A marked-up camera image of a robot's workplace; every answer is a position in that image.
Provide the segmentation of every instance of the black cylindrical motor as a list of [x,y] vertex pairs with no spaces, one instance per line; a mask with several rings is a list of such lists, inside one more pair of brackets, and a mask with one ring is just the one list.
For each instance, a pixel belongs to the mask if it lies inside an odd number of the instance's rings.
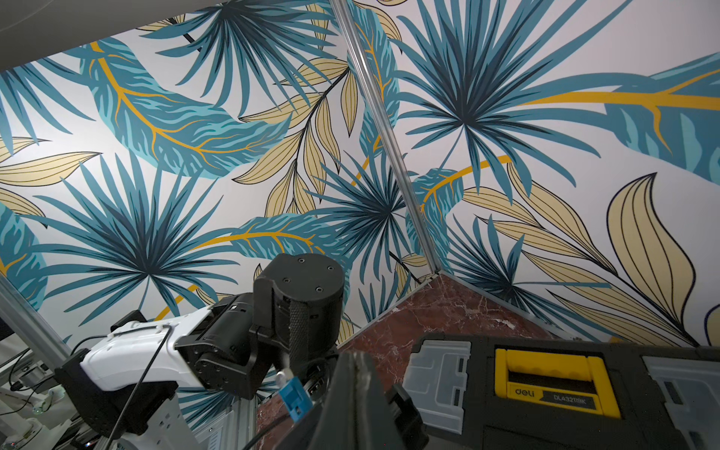
[[274,331],[258,335],[288,351],[293,370],[324,356],[338,338],[344,284],[342,267],[327,256],[278,255],[253,286],[253,323]]

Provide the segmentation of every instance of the metal corner profile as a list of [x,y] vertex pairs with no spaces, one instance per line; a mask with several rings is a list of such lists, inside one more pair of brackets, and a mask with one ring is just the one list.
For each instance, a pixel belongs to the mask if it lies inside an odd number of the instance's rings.
[[387,110],[382,101],[382,96],[378,86],[374,82],[373,75],[370,73],[367,60],[364,57],[363,47],[354,26],[355,21],[350,7],[348,6],[347,0],[330,0],[330,5],[335,13],[338,26],[348,43],[348,55],[355,67],[360,91],[365,98],[365,107],[369,109],[372,119],[375,121],[375,125],[379,131],[385,153],[390,160],[392,170],[395,172],[395,178],[397,178],[402,196],[405,198],[410,220],[412,220],[418,234],[418,242],[423,249],[425,258],[428,260],[430,270],[436,274],[442,269],[442,265],[435,252],[435,245],[426,227],[425,220],[420,213],[418,198],[415,196],[408,170],[405,167],[405,162],[402,160],[402,152],[395,139],[395,132],[392,129],[390,120],[387,118]]
[[0,275],[0,316],[51,369],[62,366],[70,356],[70,348],[55,330],[2,275]]

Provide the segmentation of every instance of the white robot arm casing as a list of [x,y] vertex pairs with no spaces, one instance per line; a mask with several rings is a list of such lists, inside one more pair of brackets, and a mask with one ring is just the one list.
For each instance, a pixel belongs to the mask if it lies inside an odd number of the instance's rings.
[[189,335],[208,315],[206,307],[177,318],[156,322],[130,322],[98,342],[80,363],[88,377],[104,391],[115,391],[135,384],[158,349],[167,328],[173,329],[160,350],[144,382],[175,381],[179,387],[202,387],[175,342]]

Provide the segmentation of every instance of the toolbox label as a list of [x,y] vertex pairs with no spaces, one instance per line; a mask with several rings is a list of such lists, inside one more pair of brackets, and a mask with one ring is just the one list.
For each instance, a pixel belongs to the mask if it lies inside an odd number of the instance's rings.
[[575,406],[576,408],[585,408],[588,410],[596,410],[595,400],[592,397],[584,395],[566,394],[564,392],[543,391],[541,402],[555,403],[556,405]]

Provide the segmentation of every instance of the ceiling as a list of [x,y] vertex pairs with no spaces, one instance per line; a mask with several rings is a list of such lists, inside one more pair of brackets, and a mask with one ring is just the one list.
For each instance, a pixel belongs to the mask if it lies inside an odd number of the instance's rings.
[[0,71],[218,0],[0,0]]

